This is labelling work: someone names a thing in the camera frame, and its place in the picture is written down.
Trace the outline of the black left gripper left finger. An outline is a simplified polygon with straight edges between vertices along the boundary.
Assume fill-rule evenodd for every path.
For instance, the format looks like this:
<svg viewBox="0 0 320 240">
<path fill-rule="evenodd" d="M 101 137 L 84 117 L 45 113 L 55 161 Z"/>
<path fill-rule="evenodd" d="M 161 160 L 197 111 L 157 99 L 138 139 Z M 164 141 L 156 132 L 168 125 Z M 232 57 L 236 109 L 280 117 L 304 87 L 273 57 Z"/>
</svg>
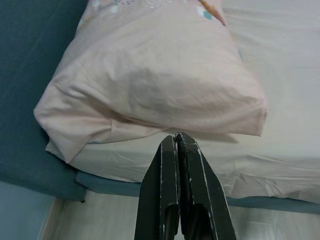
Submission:
<svg viewBox="0 0 320 240">
<path fill-rule="evenodd" d="M 166 136 L 142 180 L 135 240 L 173 240 L 180 219 L 180 175 L 175 138 Z"/>
</svg>

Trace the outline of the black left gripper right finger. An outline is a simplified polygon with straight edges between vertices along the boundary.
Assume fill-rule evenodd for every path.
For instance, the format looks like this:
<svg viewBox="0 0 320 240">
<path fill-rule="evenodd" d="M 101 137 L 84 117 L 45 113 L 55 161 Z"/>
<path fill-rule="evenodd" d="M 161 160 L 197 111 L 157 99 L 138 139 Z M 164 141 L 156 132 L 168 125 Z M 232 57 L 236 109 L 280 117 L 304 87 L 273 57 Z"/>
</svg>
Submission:
<svg viewBox="0 0 320 240">
<path fill-rule="evenodd" d="M 184 132 L 175 136 L 180 176 L 180 223 L 186 240 L 237 238 L 218 177 L 198 143 Z"/>
</svg>

